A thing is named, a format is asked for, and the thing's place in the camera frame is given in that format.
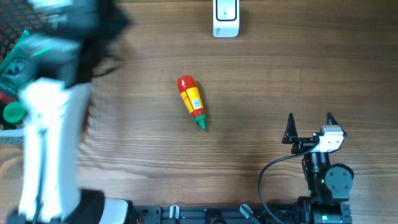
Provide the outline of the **red sauce bottle green cap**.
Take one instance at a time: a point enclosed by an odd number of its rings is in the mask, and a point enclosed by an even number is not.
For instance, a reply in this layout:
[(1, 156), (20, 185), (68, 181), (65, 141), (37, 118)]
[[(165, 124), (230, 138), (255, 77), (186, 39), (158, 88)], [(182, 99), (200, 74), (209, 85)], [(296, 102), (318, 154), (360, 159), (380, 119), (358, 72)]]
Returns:
[(184, 75), (177, 80), (180, 96), (191, 114), (193, 121), (201, 129), (206, 129), (206, 114), (198, 86), (191, 75)]

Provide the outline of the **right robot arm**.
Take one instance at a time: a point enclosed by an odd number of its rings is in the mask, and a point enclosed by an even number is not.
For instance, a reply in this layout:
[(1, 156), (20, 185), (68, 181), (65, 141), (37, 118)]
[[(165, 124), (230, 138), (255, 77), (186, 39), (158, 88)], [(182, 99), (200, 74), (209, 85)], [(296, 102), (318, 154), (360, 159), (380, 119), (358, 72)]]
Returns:
[(291, 153), (302, 155), (301, 161), (308, 197), (299, 197), (294, 205), (297, 223), (352, 223), (351, 209), (347, 204), (353, 186), (354, 172), (347, 165), (330, 162), (329, 155), (341, 149), (347, 137), (331, 113), (326, 125), (308, 138), (300, 138), (294, 116), (289, 114), (283, 144), (291, 144)]

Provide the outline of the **green lid spice jar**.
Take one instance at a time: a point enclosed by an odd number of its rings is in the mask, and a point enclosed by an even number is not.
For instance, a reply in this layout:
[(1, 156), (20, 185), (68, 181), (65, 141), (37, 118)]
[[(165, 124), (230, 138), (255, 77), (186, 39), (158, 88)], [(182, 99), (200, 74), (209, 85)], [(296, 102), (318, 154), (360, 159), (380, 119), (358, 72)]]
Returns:
[(20, 101), (13, 101), (6, 105), (2, 115), (7, 123), (19, 125), (23, 122), (26, 115), (26, 109)]

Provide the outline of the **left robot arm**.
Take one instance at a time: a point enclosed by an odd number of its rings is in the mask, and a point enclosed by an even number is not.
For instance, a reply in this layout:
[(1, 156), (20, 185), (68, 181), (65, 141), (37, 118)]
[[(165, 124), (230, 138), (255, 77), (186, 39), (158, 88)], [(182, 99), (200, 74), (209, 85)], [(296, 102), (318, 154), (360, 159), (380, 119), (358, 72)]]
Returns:
[(21, 200), (8, 223), (130, 223), (130, 201), (82, 189), (76, 159), (105, 47), (126, 20), (114, 1), (34, 1), (48, 20), (20, 41), (27, 52), (20, 96), (25, 109)]

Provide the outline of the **green 3M gloves packet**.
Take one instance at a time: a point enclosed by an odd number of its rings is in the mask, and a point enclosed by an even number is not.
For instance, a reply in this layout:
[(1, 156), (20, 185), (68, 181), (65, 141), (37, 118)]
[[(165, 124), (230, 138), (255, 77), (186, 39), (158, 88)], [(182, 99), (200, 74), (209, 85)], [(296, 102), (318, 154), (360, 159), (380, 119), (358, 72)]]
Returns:
[(29, 36), (30, 32), (25, 29), (20, 39), (1, 62), (1, 81), (10, 84), (16, 89), (20, 89), (28, 82), (28, 78), (23, 74), (23, 71), (25, 69), (25, 61), (29, 58), (30, 52), (25, 47), (21, 47), (21, 42)]

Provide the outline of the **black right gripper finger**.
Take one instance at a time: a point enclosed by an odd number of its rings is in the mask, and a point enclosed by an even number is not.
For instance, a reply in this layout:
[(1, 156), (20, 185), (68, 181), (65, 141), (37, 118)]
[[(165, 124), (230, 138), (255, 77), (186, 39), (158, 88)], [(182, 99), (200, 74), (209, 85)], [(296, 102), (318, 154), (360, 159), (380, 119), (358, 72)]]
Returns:
[[(327, 122), (327, 125), (339, 126), (338, 122), (336, 121), (336, 119), (334, 118), (334, 116), (332, 115), (331, 112), (328, 112), (328, 113), (327, 113), (326, 122)], [(341, 128), (341, 130), (342, 130), (342, 132), (343, 132), (343, 136), (344, 136), (344, 137), (347, 137), (347, 133), (344, 131), (344, 129)]]
[(294, 114), (290, 113), (287, 121), (287, 127), (282, 138), (282, 144), (295, 144), (299, 141), (298, 138)]

